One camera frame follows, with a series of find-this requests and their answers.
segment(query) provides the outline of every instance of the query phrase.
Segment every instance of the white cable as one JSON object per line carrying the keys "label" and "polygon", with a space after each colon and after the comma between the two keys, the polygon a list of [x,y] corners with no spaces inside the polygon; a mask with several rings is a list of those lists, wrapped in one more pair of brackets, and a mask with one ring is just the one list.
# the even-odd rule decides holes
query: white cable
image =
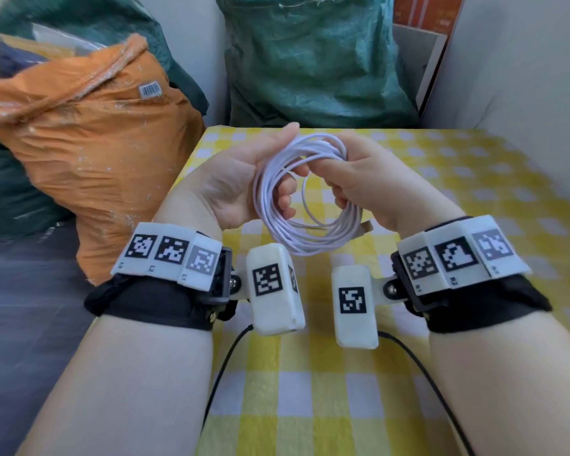
{"label": "white cable", "polygon": [[[353,238],[363,235],[360,230],[363,210],[348,203],[340,216],[330,224],[320,222],[309,210],[306,203],[306,181],[302,186],[304,209],[316,225],[286,221],[274,203],[273,192],[281,178],[304,163],[321,158],[346,160],[346,147],[340,139],[331,134],[311,134],[289,143],[281,152],[269,160],[258,172],[253,181],[253,205],[270,235],[284,245],[291,254],[313,256],[344,246]],[[327,233],[316,237],[302,229],[323,229]]]}

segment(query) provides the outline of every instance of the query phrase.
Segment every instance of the person's right hand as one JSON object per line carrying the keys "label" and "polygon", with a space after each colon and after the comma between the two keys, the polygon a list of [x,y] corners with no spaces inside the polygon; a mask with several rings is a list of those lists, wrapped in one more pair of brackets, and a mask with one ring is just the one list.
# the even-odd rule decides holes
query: person's right hand
{"label": "person's right hand", "polygon": [[402,239],[464,216],[459,206],[380,144],[354,132],[338,137],[348,161],[320,159],[308,165],[332,188],[340,208],[350,201],[369,210]]}

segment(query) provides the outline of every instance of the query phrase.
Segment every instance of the barcode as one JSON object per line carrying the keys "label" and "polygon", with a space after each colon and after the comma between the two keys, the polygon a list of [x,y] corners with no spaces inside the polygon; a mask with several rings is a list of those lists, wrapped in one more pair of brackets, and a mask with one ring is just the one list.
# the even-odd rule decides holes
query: barcode
{"label": "barcode", "polygon": [[152,83],[140,86],[139,94],[142,95],[142,99],[150,99],[151,97],[162,96],[163,90],[158,81],[153,81]]}

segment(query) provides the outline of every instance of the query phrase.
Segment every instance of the hand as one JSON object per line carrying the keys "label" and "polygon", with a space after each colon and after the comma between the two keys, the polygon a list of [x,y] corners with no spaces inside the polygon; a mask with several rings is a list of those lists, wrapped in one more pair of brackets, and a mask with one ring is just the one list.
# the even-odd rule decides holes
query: hand
{"label": "hand", "polygon": [[[154,221],[196,228],[215,238],[218,234],[221,237],[221,230],[235,229],[257,219],[252,188],[258,168],[283,150],[299,131],[298,123],[290,123],[279,132],[256,137],[214,155],[175,186]],[[294,172],[306,176],[309,169],[302,165]],[[276,204],[285,219],[295,216],[296,211],[290,205],[296,187],[296,180],[287,174],[275,190]]]}
{"label": "hand", "polygon": [[460,207],[380,144],[354,132],[338,137],[348,161],[320,159],[309,166],[332,188],[340,208],[349,201],[361,206],[402,238],[464,216]]}

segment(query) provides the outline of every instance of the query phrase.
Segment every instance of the person's left hand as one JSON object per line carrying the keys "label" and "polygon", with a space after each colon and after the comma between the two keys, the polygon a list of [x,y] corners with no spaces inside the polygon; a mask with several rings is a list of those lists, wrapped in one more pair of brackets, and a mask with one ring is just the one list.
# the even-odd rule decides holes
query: person's left hand
{"label": "person's left hand", "polygon": [[[161,206],[156,222],[167,222],[164,219],[166,210],[177,207],[178,197],[194,196],[198,201],[186,201],[186,205],[197,203],[195,209],[204,205],[211,212],[221,230],[235,229],[258,214],[253,206],[253,179],[258,168],[273,155],[283,150],[299,133],[300,125],[290,123],[279,132],[259,136],[248,142],[220,152],[192,173],[182,179],[169,193]],[[309,174],[307,165],[294,170],[297,175]],[[296,191],[297,182],[289,174],[285,175],[275,191],[276,204],[285,219],[294,217],[296,211],[291,208],[291,195]],[[189,210],[187,214],[203,214]],[[182,221],[168,221],[180,225]]]}

